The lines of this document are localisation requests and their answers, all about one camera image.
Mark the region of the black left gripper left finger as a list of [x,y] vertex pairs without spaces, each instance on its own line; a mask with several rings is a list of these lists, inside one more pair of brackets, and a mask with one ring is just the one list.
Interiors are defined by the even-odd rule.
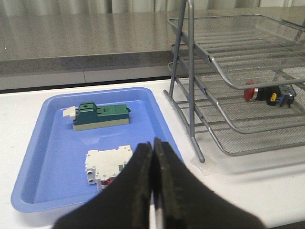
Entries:
[[151,202],[150,143],[138,144],[122,172],[100,194],[58,219],[55,229],[147,229]]

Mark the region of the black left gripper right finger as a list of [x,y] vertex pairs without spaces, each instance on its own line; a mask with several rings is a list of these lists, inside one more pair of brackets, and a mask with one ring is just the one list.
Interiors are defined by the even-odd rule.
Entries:
[[169,143],[154,140],[152,180],[163,229],[264,229],[255,215],[226,201],[194,176]]

